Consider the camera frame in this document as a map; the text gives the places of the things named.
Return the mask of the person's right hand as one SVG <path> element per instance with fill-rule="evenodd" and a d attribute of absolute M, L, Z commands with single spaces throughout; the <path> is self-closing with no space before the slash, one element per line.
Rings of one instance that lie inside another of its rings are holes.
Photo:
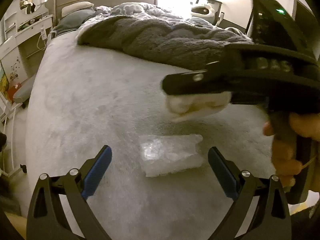
<path fill-rule="evenodd" d="M 291 129 L 305 138 L 319 142 L 319 115 L 290 114 L 289 124 Z M 268 121 L 263 127 L 265 136 L 272 136 L 271 161 L 276 170 L 276 175 L 284 187 L 292 187 L 296 183 L 295 176 L 300 174 L 304 165 L 295 159 L 296 143 L 293 139 L 286 139 L 274 129 Z"/>

